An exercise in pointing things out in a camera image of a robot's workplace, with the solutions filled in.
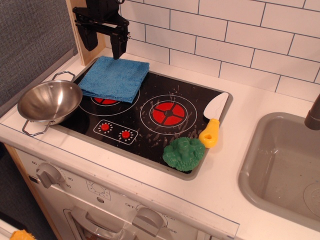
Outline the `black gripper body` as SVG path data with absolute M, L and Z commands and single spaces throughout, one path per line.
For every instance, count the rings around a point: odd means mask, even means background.
M 79 25 L 104 35 L 112 34 L 129 37 L 129 21 L 120 16 L 123 0 L 87 0 L 86 7 L 75 7 Z

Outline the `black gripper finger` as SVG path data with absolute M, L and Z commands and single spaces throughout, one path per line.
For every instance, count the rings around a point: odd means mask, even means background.
M 97 32 L 82 25 L 77 25 L 80 38 L 88 51 L 94 50 L 98 45 Z
M 128 38 L 121 34 L 113 33 L 110 36 L 110 43 L 114 60 L 118 60 L 126 52 L 127 41 Z

